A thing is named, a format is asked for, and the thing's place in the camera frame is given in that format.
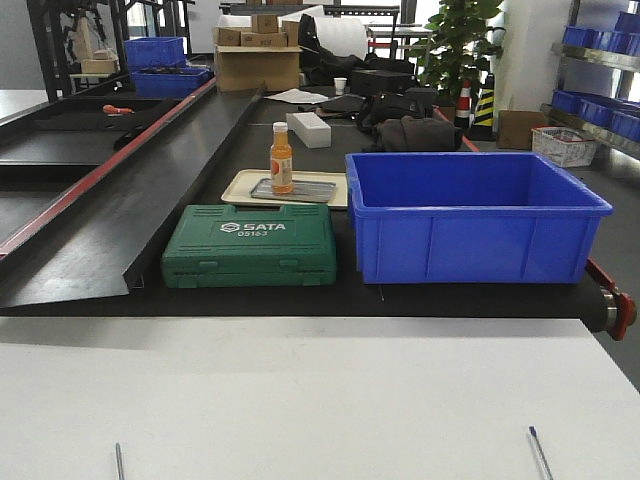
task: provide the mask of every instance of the wicker basket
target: wicker basket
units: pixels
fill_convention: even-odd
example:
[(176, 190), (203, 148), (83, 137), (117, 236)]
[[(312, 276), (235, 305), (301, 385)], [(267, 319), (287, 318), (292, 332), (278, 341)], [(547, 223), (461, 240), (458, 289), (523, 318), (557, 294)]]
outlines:
[(561, 167), (591, 165), (598, 144), (583, 133), (564, 127), (538, 127), (533, 132), (534, 152), (542, 153)]

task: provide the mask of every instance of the white cup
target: white cup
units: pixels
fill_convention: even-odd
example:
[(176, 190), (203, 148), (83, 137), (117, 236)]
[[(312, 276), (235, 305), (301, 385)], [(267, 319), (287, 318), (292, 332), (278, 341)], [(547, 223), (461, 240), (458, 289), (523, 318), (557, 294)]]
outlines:
[(344, 94), (344, 87), (347, 85), (347, 79), (344, 77), (336, 77), (333, 79), (333, 83), (336, 86), (336, 95)]

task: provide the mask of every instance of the pen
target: pen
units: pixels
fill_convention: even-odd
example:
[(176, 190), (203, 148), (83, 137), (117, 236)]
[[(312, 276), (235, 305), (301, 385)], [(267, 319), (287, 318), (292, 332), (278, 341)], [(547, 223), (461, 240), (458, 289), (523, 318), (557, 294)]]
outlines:
[(544, 456), (542, 445), (540, 445), (540, 440), (538, 440), (538, 433), (536, 432), (536, 429), (533, 425), (529, 427), (529, 433), (531, 433), (531, 436), (533, 437), (536, 450), (538, 452), (540, 460), (542, 461), (542, 466), (544, 467), (544, 472), (547, 480), (553, 480), (553, 475), (551, 475), (551, 470), (549, 469), (549, 463), (547, 463), (547, 458)]
[(124, 469), (122, 468), (122, 450), (120, 444), (116, 443), (116, 462), (118, 463), (118, 480), (124, 480)]

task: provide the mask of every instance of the green tool case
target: green tool case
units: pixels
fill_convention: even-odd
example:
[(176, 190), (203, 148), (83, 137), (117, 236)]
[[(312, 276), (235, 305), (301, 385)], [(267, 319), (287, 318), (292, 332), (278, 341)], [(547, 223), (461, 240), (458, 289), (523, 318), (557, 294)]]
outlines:
[(325, 285), (336, 278), (326, 205), (189, 205), (162, 255), (168, 287)]

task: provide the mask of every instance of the white bottle cap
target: white bottle cap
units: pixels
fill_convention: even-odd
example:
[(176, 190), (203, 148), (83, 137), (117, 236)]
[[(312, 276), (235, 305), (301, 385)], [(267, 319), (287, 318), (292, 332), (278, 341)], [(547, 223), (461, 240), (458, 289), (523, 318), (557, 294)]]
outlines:
[(273, 124), (274, 132), (286, 132), (288, 130), (289, 127), (287, 126), (287, 122), (276, 122)]

